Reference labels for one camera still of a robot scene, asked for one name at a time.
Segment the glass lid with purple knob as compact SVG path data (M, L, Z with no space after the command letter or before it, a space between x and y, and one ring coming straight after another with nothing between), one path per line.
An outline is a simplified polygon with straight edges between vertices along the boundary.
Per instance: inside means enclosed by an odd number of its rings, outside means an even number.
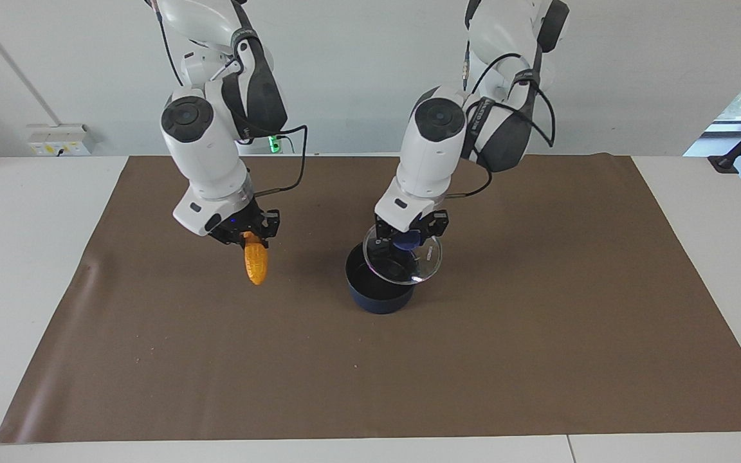
M390 260L374 260L374 235L376 228L370 228L362 241L365 260L371 270L388 282L412 286L434 276L440 269L443 259L443 246L439 237L433 237L424 244L394 244Z

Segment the yellow corn cob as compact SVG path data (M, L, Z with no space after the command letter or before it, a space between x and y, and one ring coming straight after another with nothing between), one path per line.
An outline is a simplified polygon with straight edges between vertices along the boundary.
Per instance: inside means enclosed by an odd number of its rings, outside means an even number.
M244 264L247 276L252 284L260 286L268 274L268 249L264 241L252 231L246 231L244 238Z

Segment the brown table mat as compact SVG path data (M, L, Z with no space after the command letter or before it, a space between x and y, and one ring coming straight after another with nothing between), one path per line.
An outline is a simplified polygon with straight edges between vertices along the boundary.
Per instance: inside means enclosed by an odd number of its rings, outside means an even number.
M346 258L395 165L309 161L255 286L173 219L173 161L130 159L0 443L741 431L741 346L634 161L526 156L379 316Z

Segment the white wall power outlet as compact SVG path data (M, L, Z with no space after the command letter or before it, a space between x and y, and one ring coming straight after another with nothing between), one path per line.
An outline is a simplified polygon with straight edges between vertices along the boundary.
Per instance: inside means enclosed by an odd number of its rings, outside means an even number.
M34 156L93 156L95 140L85 124L28 124L27 144Z

